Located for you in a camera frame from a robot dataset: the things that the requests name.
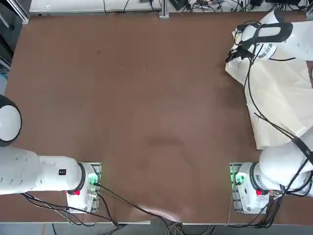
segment black cable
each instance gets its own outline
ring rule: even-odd
[[[210,6],[209,4],[207,5],[209,8],[211,8],[214,12],[216,12],[216,10],[212,7],[212,6]]]
[[[231,0],[231,1],[233,1],[234,3],[237,4],[237,5],[236,5],[236,8],[233,10],[233,11],[237,11],[238,6],[240,6],[239,0],[238,0],[238,1]]]
[[[76,210],[76,211],[83,212],[83,213],[86,213],[86,214],[91,214],[91,215],[94,215],[96,217],[103,218],[103,219],[106,219],[106,220],[112,222],[109,218],[107,218],[105,216],[102,216],[102,215],[99,215],[99,214],[94,214],[94,213],[88,212],[88,211],[84,211],[84,210],[81,210],[79,208],[68,207],[68,206],[60,206],[60,205],[56,205],[56,204],[53,204],[53,203],[50,203],[50,202],[45,202],[43,200],[39,200],[39,199],[36,199],[36,198],[31,198],[31,199],[36,201],[36,202],[45,203],[45,204],[50,205],[52,207],[60,207],[60,208],[72,209],[72,210]]]
[[[188,1],[188,3],[185,5],[185,7],[183,8],[183,10],[181,11],[182,13],[184,13],[184,10],[186,9],[187,5],[190,3],[191,0]]]
[[[104,199],[104,197],[101,194],[98,194],[98,197],[100,197],[100,199],[103,201],[103,203],[107,209],[108,216],[109,216],[110,220],[112,221],[113,225],[119,227],[120,224],[118,224],[115,220],[113,220],[111,213],[110,213],[110,210],[109,210],[109,206],[108,206],[106,200]]]
[[[73,223],[73,224],[75,224],[75,225],[84,225],[84,226],[86,226],[86,227],[93,227],[93,226],[94,226],[94,224],[90,225],[90,224],[85,224],[85,223],[83,223],[77,216],[73,215],[72,213],[70,213],[70,212],[68,212],[68,211],[66,211],[66,210],[62,210],[62,209],[58,209],[58,208],[54,208],[54,207],[42,206],[42,205],[39,205],[39,204],[37,204],[37,203],[34,203],[34,202],[32,201],[33,198],[28,197],[27,195],[24,195],[24,194],[23,194],[23,196],[24,196],[24,198],[25,198],[27,201],[29,201],[31,204],[33,204],[33,205],[36,206],[36,207],[44,208],[44,209],[48,209],[48,210],[53,210],[53,211],[58,211],[58,212],[61,211],[61,212],[64,212],[65,214],[69,214],[69,215],[75,217],[75,219],[76,219],[79,223],[74,222],[74,221],[71,220],[70,218],[66,217],[71,223]]]
[[[269,60],[273,60],[273,61],[289,61],[289,60],[294,60],[296,59],[295,57],[292,57],[292,58],[289,58],[289,59],[272,59],[272,58],[269,58]]]
[[[103,186],[103,185],[101,185],[101,184],[94,183],[93,185],[96,185],[96,186],[99,186],[99,187],[105,189],[106,191],[110,192],[110,193],[113,194],[114,196],[118,197],[119,199],[121,199],[122,201],[126,202],[127,204],[129,204],[129,205],[135,207],[136,209],[140,210],[141,212],[144,212],[144,213],[146,213],[146,214],[152,215],[152,216],[154,216],[154,217],[156,217],[156,218],[162,220],[162,222],[163,222],[166,226],[168,226],[167,223],[166,223],[166,221],[165,221],[165,218],[164,218],[164,217],[146,211],[145,209],[143,209],[143,208],[141,208],[141,207],[135,205],[134,203],[132,203],[132,202],[130,202],[130,201],[124,199],[124,198],[121,197],[120,195],[116,194],[115,192],[113,192],[112,190],[108,189],[107,187],[105,187],[105,186]]]
[[[220,0],[216,0],[217,1],[217,4],[219,5],[220,7],[220,10],[223,12],[223,8],[222,8],[222,5],[220,4]]]
[[[274,6],[269,10],[269,12],[272,11],[276,6],[277,6],[277,3],[274,4]]]
[[[57,235],[57,232],[55,231],[55,228],[54,228],[54,223],[52,223],[52,228],[53,228],[54,235]]]
[[[123,13],[125,12],[125,9],[126,9],[126,6],[127,6],[128,2],[129,2],[129,0],[127,0],[126,4],[125,4],[125,6],[124,6]]]
[[[152,0],[149,0],[149,3],[150,3],[150,6],[151,6],[151,9],[153,10],[153,12],[155,12],[155,9],[152,6]]]
[[[108,13],[107,13],[107,11],[106,11],[106,3],[104,2],[104,0],[103,0],[103,7],[104,7],[104,13],[105,13],[106,15],[108,15]]]
[[[202,11],[205,12],[205,11],[204,11],[204,8],[203,8],[203,6],[202,6],[201,1],[199,1],[199,3],[200,3],[200,6],[201,6],[201,8],[202,8]]]

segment brown table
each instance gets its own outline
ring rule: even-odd
[[[257,161],[259,153],[243,88],[225,72],[225,58],[231,31],[264,15],[33,17],[7,86],[23,117],[15,146],[102,162],[102,183],[140,206],[187,223],[226,223],[229,163]],[[66,203],[63,192],[35,195]],[[150,218],[103,195],[118,221]],[[63,221],[20,195],[0,198],[0,221]],[[312,198],[288,196],[275,222],[312,225],[312,211]],[[106,214],[103,204],[99,213]],[[230,223],[253,217],[232,207]]]

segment white robotic arm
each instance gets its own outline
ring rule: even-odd
[[[260,22],[240,25],[240,42],[230,51],[227,62],[258,55],[270,59],[277,49],[302,60],[313,60],[313,22],[285,23],[277,12],[268,13]],[[301,140],[313,149],[313,127]],[[306,156],[293,142],[263,150],[258,163],[244,163],[236,174],[244,213],[259,213],[269,201],[269,192],[283,192]],[[313,165],[306,163],[288,192],[313,197]]]
[[[28,191],[66,191],[67,205],[87,212],[98,208],[101,164],[95,167],[64,156],[37,156],[9,145],[18,137],[22,118],[17,106],[0,95],[0,195]]]

